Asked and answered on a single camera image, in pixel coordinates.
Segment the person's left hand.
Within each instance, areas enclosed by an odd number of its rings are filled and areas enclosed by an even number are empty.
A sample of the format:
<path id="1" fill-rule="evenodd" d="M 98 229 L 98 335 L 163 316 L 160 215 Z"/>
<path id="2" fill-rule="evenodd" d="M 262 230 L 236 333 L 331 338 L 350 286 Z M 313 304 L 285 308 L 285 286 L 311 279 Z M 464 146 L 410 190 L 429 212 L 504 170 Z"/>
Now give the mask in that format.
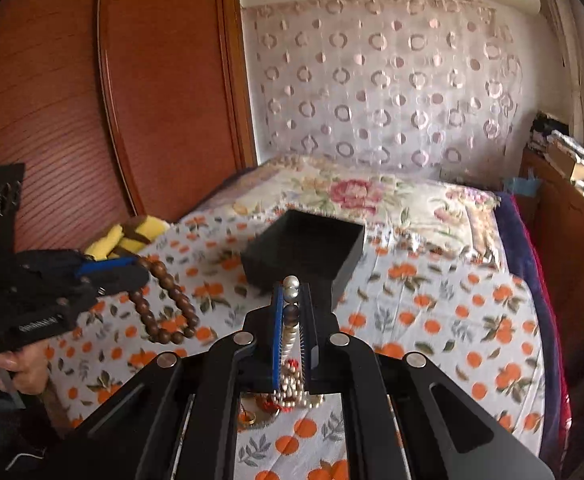
<path id="1" fill-rule="evenodd" d="M 47 341 L 43 340 L 23 347 L 17 352 L 0 354 L 0 372 L 5 370 L 13 373 L 12 382 L 19 393 L 37 396 L 44 392 L 49 378 L 46 348 Z M 1 377 L 0 390 L 7 390 Z"/>

